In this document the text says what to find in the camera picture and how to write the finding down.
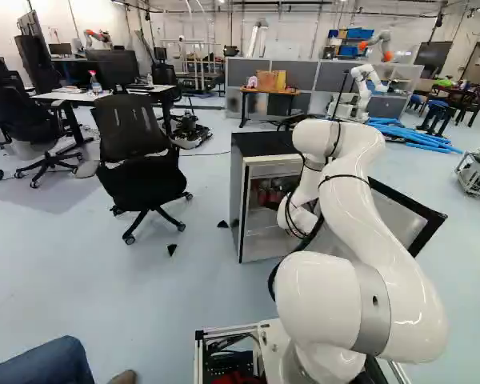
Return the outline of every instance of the robot workstation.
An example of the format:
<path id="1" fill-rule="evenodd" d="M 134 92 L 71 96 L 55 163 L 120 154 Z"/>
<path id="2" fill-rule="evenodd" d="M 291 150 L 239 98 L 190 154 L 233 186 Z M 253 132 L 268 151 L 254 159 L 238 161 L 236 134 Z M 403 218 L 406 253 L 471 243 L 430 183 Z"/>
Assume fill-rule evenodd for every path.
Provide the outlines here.
<path id="1" fill-rule="evenodd" d="M 196 382 L 206 382 L 201 364 L 221 366 L 228 353 L 217 353 L 245 338 L 255 340 L 252 383 L 386 382 L 366 376 L 369 360 L 432 362 L 446 348 L 448 321 L 434 284 L 375 207 L 367 171 L 384 151 L 382 134 L 360 122 L 306 119 L 292 140 L 303 167 L 277 220 L 300 243 L 269 276 L 279 318 L 197 332 Z M 306 250 L 324 223 L 355 257 Z"/>

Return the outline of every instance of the chair base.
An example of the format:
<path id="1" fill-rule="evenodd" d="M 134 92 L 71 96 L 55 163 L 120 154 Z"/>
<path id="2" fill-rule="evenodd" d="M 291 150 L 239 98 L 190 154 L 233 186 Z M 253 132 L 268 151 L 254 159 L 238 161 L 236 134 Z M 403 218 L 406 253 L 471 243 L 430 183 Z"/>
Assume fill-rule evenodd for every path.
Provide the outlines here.
<path id="1" fill-rule="evenodd" d="M 38 180 L 48 171 L 49 168 L 55 168 L 55 166 L 62 166 L 64 168 L 69 168 L 73 173 L 75 173 L 78 169 L 78 166 L 68 164 L 67 162 L 63 161 L 69 158 L 76 158 L 81 161 L 83 160 L 83 155 L 81 152 L 77 152 L 76 154 L 57 154 L 53 156 L 50 153 L 45 152 L 43 160 L 39 160 L 38 162 L 35 162 L 34 164 L 30 164 L 29 166 L 25 166 L 23 168 L 17 168 L 14 172 L 14 177 L 23 178 L 25 176 L 23 172 L 25 172 L 26 170 L 34 170 L 36 168 L 39 168 L 39 172 L 36 173 L 36 175 L 32 178 L 32 181 L 30 182 L 30 187 L 37 189 L 39 188 Z"/>
<path id="2" fill-rule="evenodd" d="M 189 200 L 192 200 L 193 197 L 194 196 L 191 193 L 183 192 L 182 194 L 177 196 L 175 200 L 177 200 L 179 198 L 185 198 L 187 201 L 189 201 Z M 179 220 L 176 220 L 175 218 L 170 216 L 167 212 L 164 211 L 164 209 L 161 206 L 157 206 L 153 209 L 141 210 L 139 212 L 138 216 L 136 217 L 136 219 L 134 220 L 134 222 L 132 223 L 132 225 L 126 230 L 126 232 L 124 234 L 122 234 L 122 240 L 128 246 L 131 246 L 135 242 L 135 236 L 133 236 L 133 232 L 134 232 L 134 230 L 137 229 L 137 227 L 140 225 L 142 220 L 144 220 L 144 218 L 147 216 L 147 214 L 150 210 L 157 211 L 160 214 L 160 216 L 162 216 L 165 220 L 167 220 L 171 224 L 174 224 L 180 232 L 183 232 L 185 230 L 185 228 L 186 228 L 185 223 L 180 222 Z M 124 214 L 125 212 L 127 212 L 127 210 L 122 210 L 118 206 L 113 206 L 112 208 L 110 208 L 110 211 L 112 212 L 112 214 L 114 216 L 118 216 L 119 214 Z"/>

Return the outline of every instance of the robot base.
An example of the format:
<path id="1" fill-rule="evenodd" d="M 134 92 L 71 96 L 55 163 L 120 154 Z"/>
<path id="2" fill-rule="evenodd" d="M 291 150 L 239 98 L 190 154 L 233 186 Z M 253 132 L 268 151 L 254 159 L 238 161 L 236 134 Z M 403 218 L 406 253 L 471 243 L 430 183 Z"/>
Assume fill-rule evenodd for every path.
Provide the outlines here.
<path id="1" fill-rule="evenodd" d="M 253 342 L 252 360 L 245 368 L 249 370 L 250 367 L 254 375 L 266 378 L 266 381 L 262 380 L 262 382 L 267 384 L 315 384 L 306 374 L 299 371 L 298 365 L 291 364 L 289 366 L 297 368 L 286 370 L 284 375 L 286 380 L 291 381 L 282 380 L 279 371 L 282 362 L 285 361 L 283 359 L 289 358 L 291 361 L 293 356 L 287 351 L 293 350 L 293 348 L 290 345 L 290 338 L 282 328 L 279 319 L 266 320 L 258 324 L 197 330 L 194 349 L 194 384 L 210 384 L 230 368 L 212 364 L 210 361 L 212 358 L 206 353 L 206 345 L 216 341 L 226 342 L 229 338 L 238 336 L 259 340 L 259 347 L 257 342 Z M 379 365 L 381 362 L 386 362 L 390 369 L 388 370 L 386 367 L 382 371 Z M 241 363 L 239 364 L 238 366 L 235 365 L 236 370 L 241 369 Z M 393 376 L 386 378 L 385 373 Z M 394 378 L 396 378 L 396 382 L 401 384 L 411 384 L 400 364 L 392 361 L 376 360 L 367 356 L 364 371 L 351 383 L 387 384 L 388 379 L 393 382 Z"/>

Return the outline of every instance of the mesh chair back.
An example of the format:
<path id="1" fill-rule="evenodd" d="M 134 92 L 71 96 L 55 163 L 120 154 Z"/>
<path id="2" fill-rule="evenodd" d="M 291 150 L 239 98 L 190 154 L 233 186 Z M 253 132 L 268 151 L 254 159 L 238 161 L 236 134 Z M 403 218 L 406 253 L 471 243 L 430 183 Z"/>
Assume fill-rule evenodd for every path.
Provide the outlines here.
<path id="1" fill-rule="evenodd" d="M 160 86 L 176 86 L 169 90 L 173 102 L 179 102 L 182 99 L 182 90 L 176 77 L 174 66 L 164 62 L 154 63 L 151 67 L 153 84 Z"/>
<path id="2" fill-rule="evenodd" d="M 0 128 L 14 139 L 44 144 L 61 136 L 58 121 L 30 98 L 17 72 L 0 77 Z"/>
<path id="3" fill-rule="evenodd" d="M 120 162 L 170 147 L 158 127 L 149 96 L 114 94 L 94 104 L 93 116 L 101 135 L 103 161 Z"/>

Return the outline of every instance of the green object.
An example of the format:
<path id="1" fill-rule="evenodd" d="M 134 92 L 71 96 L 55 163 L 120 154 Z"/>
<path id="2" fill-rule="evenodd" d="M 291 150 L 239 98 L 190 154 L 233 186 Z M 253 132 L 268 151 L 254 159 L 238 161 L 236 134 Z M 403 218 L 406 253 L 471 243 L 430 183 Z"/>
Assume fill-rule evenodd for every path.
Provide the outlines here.
<path id="1" fill-rule="evenodd" d="M 437 84 L 438 86 L 452 86 L 453 83 L 451 80 L 448 78 L 438 78 L 434 84 Z"/>

